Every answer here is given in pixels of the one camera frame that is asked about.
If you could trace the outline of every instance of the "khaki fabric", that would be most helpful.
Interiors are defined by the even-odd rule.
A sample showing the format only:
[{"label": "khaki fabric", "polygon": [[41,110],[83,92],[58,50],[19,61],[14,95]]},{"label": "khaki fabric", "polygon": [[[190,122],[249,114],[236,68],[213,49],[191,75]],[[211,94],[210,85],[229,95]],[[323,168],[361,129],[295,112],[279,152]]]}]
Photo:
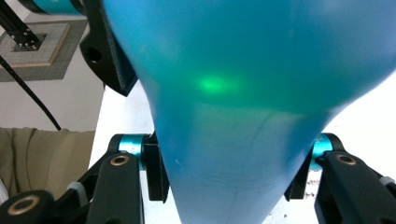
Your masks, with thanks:
[{"label": "khaki fabric", "polygon": [[58,199],[88,170],[93,137],[66,129],[0,128],[0,178],[9,197],[45,189]]}]

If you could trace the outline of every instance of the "beige pants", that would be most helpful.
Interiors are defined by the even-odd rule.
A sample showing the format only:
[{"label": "beige pants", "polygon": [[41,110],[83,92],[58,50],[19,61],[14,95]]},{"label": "beige pants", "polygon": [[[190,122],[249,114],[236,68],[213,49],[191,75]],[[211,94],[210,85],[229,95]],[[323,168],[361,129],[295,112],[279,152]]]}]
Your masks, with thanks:
[{"label": "beige pants", "polygon": [[45,189],[55,200],[88,169],[94,132],[0,128],[0,178],[9,197]]}]

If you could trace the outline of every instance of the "black cable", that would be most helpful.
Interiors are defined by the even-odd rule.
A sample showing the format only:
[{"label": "black cable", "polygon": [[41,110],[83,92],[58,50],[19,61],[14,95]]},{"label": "black cable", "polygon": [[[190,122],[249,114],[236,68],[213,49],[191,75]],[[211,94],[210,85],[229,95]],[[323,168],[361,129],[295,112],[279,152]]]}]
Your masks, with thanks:
[{"label": "black cable", "polygon": [[62,128],[59,126],[58,122],[56,119],[52,116],[50,111],[47,109],[47,107],[43,104],[43,102],[38,99],[38,97],[35,95],[35,93],[26,85],[26,83],[18,76],[18,74],[14,71],[14,69],[9,66],[9,64],[4,60],[4,58],[0,55],[0,64],[6,69],[6,71],[17,81],[17,83],[23,88],[26,93],[32,97],[32,99],[35,101],[38,106],[44,111],[44,113],[47,115],[47,117],[50,119],[52,124],[55,126],[55,128],[60,131]]}]

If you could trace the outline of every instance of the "gray floor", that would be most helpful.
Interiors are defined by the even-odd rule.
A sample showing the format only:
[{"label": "gray floor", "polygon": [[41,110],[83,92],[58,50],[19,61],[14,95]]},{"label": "gray floor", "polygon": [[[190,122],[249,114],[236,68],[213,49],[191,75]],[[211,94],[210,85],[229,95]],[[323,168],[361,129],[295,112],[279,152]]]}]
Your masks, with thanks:
[{"label": "gray floor", "polygon": [[[18,1],[8,1],[8,3],[25,21],[83,19],[29,14]],[[102,82],[85,64],[79,48],[66,70],[64,79],[26,83],[47,106],[62,128],[72,131],[96,129],[104,88]],[[45,114],[15,82],[0,83],[0,127],[55,130]]]}]

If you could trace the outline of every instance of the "gray mat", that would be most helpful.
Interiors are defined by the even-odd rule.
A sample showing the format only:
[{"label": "gray mat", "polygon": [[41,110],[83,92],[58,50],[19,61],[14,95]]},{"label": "gray mat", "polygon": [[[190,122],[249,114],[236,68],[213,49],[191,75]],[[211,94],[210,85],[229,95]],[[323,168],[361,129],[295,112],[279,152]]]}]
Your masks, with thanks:
[{"label": "gray mat", "polygon": [[[53,24],[68,23],[70,30],[59,49],[57,56],[51,65],[32,66],[32,67],[14,67],[15,72],[25,81],[32,80],[54,80],[64,78],[67,66],[70,63],[73,54],[76,51],[79,40],[87,27],[87,21],[51,21],[51,22],[35,22],[30,24]],[[7,34],[3,34],[0,40],[5,38]],[[0,82],[14,81],[14,79],[5,71],[0,69]]]}]

